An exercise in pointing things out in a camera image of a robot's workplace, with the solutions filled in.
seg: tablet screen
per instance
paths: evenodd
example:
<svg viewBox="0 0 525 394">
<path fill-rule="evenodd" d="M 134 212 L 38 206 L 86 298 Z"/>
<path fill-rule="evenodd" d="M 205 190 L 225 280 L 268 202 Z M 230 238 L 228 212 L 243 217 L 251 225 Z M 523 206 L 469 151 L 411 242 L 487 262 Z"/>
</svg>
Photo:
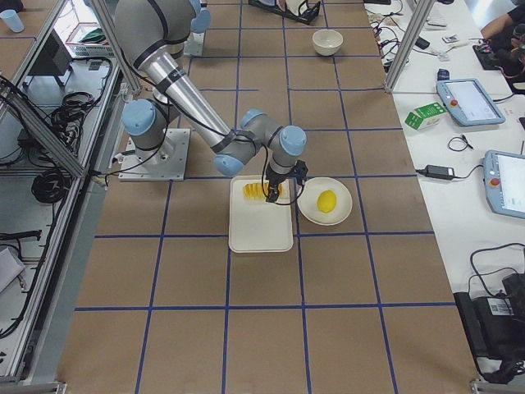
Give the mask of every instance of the tablet screen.
<svg viewBox="0 0 525 394">
<path fill-rule="evenodd" d="M 503 208 L 525 213 L 525 159 L 498 157 Z"/>
<path fill-rule="evenodd" d="M 446 86 L 452 96 L 458 100 L 458 106 L 468 121 L 498 118 L 498 114 L 492 108 L 491 103 L 486 100 L 486 97 L 471 80 L 450 82 Z"/>
</svg>

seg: green and white carton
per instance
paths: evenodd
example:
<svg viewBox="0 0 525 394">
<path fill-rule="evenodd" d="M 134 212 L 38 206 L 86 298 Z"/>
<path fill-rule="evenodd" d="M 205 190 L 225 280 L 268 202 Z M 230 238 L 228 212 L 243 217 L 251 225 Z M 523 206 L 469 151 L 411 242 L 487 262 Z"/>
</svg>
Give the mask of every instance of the green and white carton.
<svg viewBox="0 0 525 394">
<path fill-rule="evenodd" d="M 435 125 L 445 112 L 446 109 L 441 104 L 432 103 L 412 110 L 404 122 L 413 129 L 421 130 Z"/>
</svg>

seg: white table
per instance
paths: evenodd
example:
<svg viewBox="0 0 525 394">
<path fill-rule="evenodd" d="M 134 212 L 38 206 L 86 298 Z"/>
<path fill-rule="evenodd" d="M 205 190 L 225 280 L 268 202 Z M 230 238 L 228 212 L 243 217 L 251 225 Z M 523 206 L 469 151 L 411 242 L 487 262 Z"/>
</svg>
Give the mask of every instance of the white table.
<svg viewBox="0 0 525 394">
<path fill-rule="evenodd" d="M 403 3 L 403 15 L 392 16 L 392 18 L 394 18 L 401 29 L 405 30 L 412 16 L 412 10 L 405 0 L 403 0 Z M 388 14 L 391 11 L 398 11 L 400 3 L 399 1 L 393 1 L 389 7 L 367 4 L 366 8 L 372 12 Z M 436 2 L 433 6 L 434 9 L 445 18 L 447 29 L 425 30 L 423 28 L 420 36 L 430 43 L 430 47 L 424 52 L 429 53 L 431 50 L 442 52 L 447 50 L 449 48 L 448 44 L 445 44 L 442 37 L 452 34 L 458 35 L 461 40 L 467 40 L 468 44 L 461 48 L 451 49 L 448 52 L 450 57 L 448 62 L 441 62 L 437 56 L 412 51 L 409 62 L 405 65 L 404 71 L 394 87 L 394 92 L 435 93 L 437 71 L 440 68 L 444 68 L 450 72 L 450 79 L 477 78 L 488 94 L 511 94 L 510 88 L 501 73 L 499 71 L 483 70 L 477 60 L 472 46 L 477 44 L 477 39 L 481 38 L 481 33 L 476 27 L 464 0 L 455 0 L 450 5 Z M 401 29 L 395 25 L 386 25 L 385 22 L 381 26 L 390 27 L 399 39 L 403 38 Z M 394 33 L 388 29 L 384 29 L 381 32 L 381 40 L 393 38 Z M 393 57 L 393 55 L 387 55 L 386 59 Z"/>
<path fill-rule="evenodd" d="M 517 95 L 498 104 L 507 118 L 501 125 L 461 127 L 449 114 L 445 114 L 439 123 L 420 131 L 404 124 L 406 115 L 424 103 L 439 102 L 439 97 L 436 94 L 393 96 L 416 168 L 434 164 L 452 167 L 457 176 L 466 176 L 481 163 L 489 149 L 520 153 L 525 130 L 518 118 L 525 117 L 525 96 Z M 448 141 L 461 134 L 465 134 L 474 149 L 461 153 L 449 150 Z M 469 263 L 469 256 L 474 250 L 509 242 L 525 243 L 525 220 L 491 211 L 486 202 L 481 168 L 463 181 L 442 181 L 420 176 L 419 184 L 452 291 L 467 290 L 468 279 L 474 274 Z M 519 248 L 486 252 L 477 255 L 475 263 L 482 273 L 502 267 L 514 267 L 522 273 L 523 252 Z M 497 291 L 502 288 L 501 279 L 510 273 L 503 271 L 485 277 L 485 280 Z M 472 280 L 473 296 L 483 294 L 479 283 L 477 279 Z"/>
</svg>

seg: white bowl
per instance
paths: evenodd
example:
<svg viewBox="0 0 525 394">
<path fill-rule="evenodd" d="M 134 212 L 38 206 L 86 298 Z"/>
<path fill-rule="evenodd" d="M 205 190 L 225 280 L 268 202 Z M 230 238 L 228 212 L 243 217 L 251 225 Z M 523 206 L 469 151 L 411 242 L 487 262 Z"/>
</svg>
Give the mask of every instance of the white bowl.
<svg viewBox="0 0 525 394">
<path fill-rule="evenodd" d="M 317 208 L 319 195 L 326 190 L 336 193 L 337 204 L 329 213 L 321 212 Z M 304 184 L 304 192 L 297 200 L 299 211 L 310 222 L 321 226 L 333 226 L 343 222 L 352 212 L 352 195 L 349 190 L 336 179 L 317 177 L 308 179 Z"/>
<path fill-rule="evenodd" d="M 339 31 L 323 29 L 312 36 L 313 48 L 321 56 L 330 56 L 339 51 L 343 44 L 343 36 Z"/>
</svg>

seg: blue joint cap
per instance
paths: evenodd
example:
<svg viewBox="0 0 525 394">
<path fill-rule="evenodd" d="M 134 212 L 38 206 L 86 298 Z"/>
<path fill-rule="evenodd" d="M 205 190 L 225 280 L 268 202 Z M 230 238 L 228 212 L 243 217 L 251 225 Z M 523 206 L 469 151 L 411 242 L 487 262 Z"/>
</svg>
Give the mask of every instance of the blue joint cap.
<svg viewBox="0 0 525 394">
<path fill-rule="evenodd" d="M 200 13 L 200 0 L 189 0 L 189 2 L 191 3 L 191 6 L 194 8 L 195 10 L 195 14 L 198 15 Z"/>
<path fill-rule="evenodd" d="M 225 176 L 234 176 L 244 168 L 243 162 L 227 154 L 218 154 L 213 162 L 215 168 Z"/>
<path fill-rule="evenodd" d="M 126 105 L 122 111 L 122 123 L 130 135 L 142 135 L 155 122 L 155 106 L 143 98 Z"/>
<path fill-rule="evenodd" d="M 207 8 L 203 8 L 200 13 L 191 21 L 191 31 L 196 34 L 204 33 L 212 24 L 212 14 Z"/>
<path fill-rule="evenodd" d="M 259 115 L 266 115 L 266 113 L 256 108 L 249 109 L 241 119 L 240 126 L 244 129 L 248 123 L 252 121 L 252 119 L 258 117 Z"/>
<path fill-rule="evenodd" d="M 286 126 L 279 134 L 281 147 L 291 156 L 299 156 L 306 145 L 306 133 L 297 126 Z"/>
</svg>

